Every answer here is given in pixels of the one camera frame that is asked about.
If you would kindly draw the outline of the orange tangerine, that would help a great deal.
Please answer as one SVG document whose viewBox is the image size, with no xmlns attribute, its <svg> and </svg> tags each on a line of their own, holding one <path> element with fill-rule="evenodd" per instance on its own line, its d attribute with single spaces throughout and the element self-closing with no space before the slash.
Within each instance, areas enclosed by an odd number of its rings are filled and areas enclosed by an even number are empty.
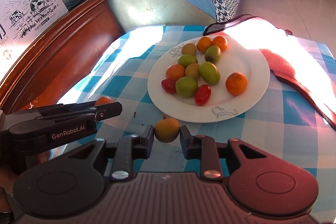
<svg viewBox="0 0 336 224">
<path fill-rule="evenodd" d="M 225 86 L 229 94 L 238 96 L 247 88 L 247 78 L 241 72 L 234 72 L 226 79 Z"/>
<path fill-rule="evenodd" d="M 94 103 L 94 106 L 109 104 L 109 103 L 112 103 L 112 102 L 113 102 L 112 98 L 110 98 L 108 96 L 102 96 Z"/>
<path fill-rule="evenodd" d="M 182 77 L 185 77 L 185 68 L 180 64 L 170 65 L 166 69 L 165 75 L 167 79 L 177 81 L 181 79 Z"/>
</svg>

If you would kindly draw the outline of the yellow-brown jujube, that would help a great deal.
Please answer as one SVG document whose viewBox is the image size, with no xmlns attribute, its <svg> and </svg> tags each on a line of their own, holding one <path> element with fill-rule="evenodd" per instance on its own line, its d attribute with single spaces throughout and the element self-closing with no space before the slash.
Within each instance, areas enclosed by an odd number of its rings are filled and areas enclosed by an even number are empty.
<svg viewBox="0 0 336 224">
<path fill-rule="evenodd" d="M 180 124 L 174 118 L 160 120 L 154 126 L 154 135 L 162 143 L 170 143 L 179 135 Z"/>
</svg>

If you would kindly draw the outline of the red cherry tomato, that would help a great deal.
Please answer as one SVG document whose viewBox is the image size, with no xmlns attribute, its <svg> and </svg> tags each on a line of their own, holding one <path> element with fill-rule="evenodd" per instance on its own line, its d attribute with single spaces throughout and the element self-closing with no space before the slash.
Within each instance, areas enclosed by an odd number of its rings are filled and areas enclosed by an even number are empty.
<svg viewBox="0 0 336 224">
<path fill-rule="evenodd" d="M 163 90 L 169 94 L 176 94 L 176 87 L 175 87 L 175 80 L 172 79 L 163 79 L 161 81 L 161 87 L 163 88 Z"/>
<path fill-rule="evenodd" d="M 209 85 L 201 85 L 198 87 L 194 95 L 195 103 L 199 106 L 205 105 L 210 99 L 211 92 L 212 90 Z"/>
</svg>

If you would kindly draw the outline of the orange tangerine top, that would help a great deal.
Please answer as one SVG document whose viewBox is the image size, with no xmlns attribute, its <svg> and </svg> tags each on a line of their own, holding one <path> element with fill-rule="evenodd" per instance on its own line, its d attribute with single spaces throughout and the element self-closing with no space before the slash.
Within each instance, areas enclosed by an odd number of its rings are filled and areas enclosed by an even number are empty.
<svg viewBox="0 0 336 224">
<path fill-rule="evenodd" d="M 170 65 L 166 69 L 165 75 L 167 79 L 177 81 L 181 79 L 182 77 L 185 77 L 185 68 L 180 64 Z"/>
</svg>

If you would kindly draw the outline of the brownish green jujube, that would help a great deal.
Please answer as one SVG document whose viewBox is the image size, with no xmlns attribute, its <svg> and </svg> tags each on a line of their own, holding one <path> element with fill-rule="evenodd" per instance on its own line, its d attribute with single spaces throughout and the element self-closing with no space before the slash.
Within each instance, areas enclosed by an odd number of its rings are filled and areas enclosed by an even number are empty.
<svg viewBox="0 0 336 224">
<path fill-rule="evenodd" d="M 197 48 L 193 43 L 187 43 L 182 47 L 181 54 L 195 56 L 197 54 Z"/>
</svg>

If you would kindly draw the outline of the small orange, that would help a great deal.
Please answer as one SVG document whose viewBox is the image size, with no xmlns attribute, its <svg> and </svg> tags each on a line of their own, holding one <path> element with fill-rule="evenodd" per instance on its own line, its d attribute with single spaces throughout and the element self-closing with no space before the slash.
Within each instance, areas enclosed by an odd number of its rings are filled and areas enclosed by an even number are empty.
<svg viewBox="0 0 336 224">
<path fill-rule="evenodd" d="M 212 40 L 207 36 L 201 37 L 197 42 L 197 50 L 201 53 L 206 53 L 210 46 L 212 46 Z"/>
<path fill-rule="evenodd" d="M 228 48 L 228 40 L 224 36 L 216 36 L 212 40 L 213 46 L 218 46 L 221 52 Z"/>
</svg>

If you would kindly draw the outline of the blue checkered tablecloth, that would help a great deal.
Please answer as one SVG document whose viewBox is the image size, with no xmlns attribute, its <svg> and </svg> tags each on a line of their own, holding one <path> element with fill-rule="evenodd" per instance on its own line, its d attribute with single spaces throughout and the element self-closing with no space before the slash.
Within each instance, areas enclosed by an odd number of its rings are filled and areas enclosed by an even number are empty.
<svg viewBox="0 0 336 224">
<path fill-rule="evenodd" d="M 102 96 L 121 102 L 120 116 L 101 121 L 97 136 L 109 142 L 156 124 L 162 112 L 147 92 L 155 62 L 173 46 L 200 37 L 202 26 L 155 26 L 131 31 L 117 39 L 91 73 L 80 80 L 60 103 L 93 101 Z M 288 85 L 272 76 L 262 99 L 240 116 L 218 123 L 188 123 L 192 134 L 216 141 L 239 138 L 308 170 L 319 183 L 313 215 L 335 219 L 335 131 Z"/>
</svg>

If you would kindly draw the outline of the white floral plate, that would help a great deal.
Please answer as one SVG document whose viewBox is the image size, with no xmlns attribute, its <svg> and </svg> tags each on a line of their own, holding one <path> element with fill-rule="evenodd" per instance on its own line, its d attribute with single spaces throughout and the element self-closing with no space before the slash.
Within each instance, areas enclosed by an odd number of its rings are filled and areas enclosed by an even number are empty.
<svg viewBox="0 0 336 224">
<path fill-rule="evenodd" d="M 180 43 L 152 67 L 147 89 L 163 113 L 185 122 L 219 122 L 240 115 L 264 95 L 269 65 L 258 50 L 227 36 L 228 48 L 212 46 L 217 36 Z"/>
</svg>

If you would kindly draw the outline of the milk carton box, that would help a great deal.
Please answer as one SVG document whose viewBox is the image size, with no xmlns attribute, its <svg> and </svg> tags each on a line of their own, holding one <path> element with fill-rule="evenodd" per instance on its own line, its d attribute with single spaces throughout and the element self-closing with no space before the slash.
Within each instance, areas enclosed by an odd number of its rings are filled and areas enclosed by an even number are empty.
<svg viewBox="0 0 336 224">
<path fill-rule="evenodd" d="M 8 69 L 68 12 L 62 0 L 1 0 L 1 65 Z"/>
</svg>

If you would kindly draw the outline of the pale green sofa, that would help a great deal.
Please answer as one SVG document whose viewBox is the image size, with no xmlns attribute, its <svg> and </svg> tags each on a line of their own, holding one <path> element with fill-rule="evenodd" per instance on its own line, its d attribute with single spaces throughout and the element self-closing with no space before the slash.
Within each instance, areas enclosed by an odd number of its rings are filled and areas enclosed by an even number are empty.
<svg viewBox="0 0 336 224">
<path fill-rule="evenodd" d="M 187 0 L 107 0 L 125 32 L 145 26 L 208 26 L 215 18 Z"/>
</svg>

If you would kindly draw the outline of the red fleece cloth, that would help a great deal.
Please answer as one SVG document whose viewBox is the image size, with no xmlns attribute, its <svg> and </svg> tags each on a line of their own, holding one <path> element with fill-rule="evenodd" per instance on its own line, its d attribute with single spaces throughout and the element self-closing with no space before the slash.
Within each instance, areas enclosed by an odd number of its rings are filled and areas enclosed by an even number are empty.
<svg viewBox="0 0 336 224">
<path fill-rule="evenodd" d="M 222 33 L 249 50 L 260 50 L 278 80 L 298 91 L 335 129 L 335 83 L 297 39 L 250 14 L 210 24 L 203 36 Z"/>
</svg>

